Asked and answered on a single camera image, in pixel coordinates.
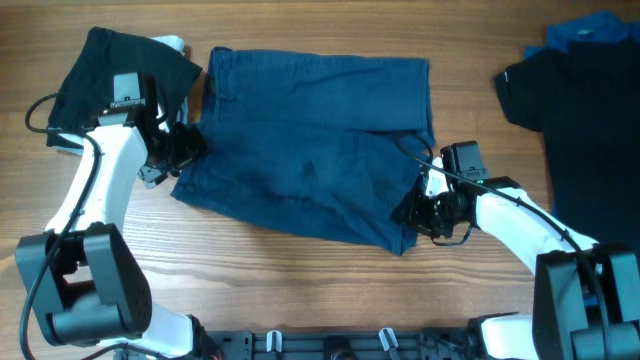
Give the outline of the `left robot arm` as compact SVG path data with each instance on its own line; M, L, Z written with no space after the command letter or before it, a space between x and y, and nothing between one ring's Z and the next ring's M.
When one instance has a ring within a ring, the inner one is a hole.
M218 359L215 341L193 315L153 302L122 228L132 187L147 167L176 173L203 149L197 131L164 127L158 87L143 73L113 78L114 98L77 130L43 133L83 145L71 188L45 230L20 239L16 264L27 290L19 324L24 358L34 354L36 318L51 345L96 347L117 359Z

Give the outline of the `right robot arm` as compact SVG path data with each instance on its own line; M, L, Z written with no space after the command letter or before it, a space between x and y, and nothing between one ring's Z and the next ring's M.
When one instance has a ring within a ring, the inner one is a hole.
M470 320L465 359L636 359L639 271L625 245L601 244L551 216L509 177L490 177L476 142L418 155L408 225L441 247L465 224L504 244L534 275L533 311Z

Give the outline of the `blue denim shorts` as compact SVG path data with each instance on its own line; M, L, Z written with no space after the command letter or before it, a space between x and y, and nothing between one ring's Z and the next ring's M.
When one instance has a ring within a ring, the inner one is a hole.
M435 142L423 58L217 47L199 129L208 151L173 197L303 237L400 255L402 218Z

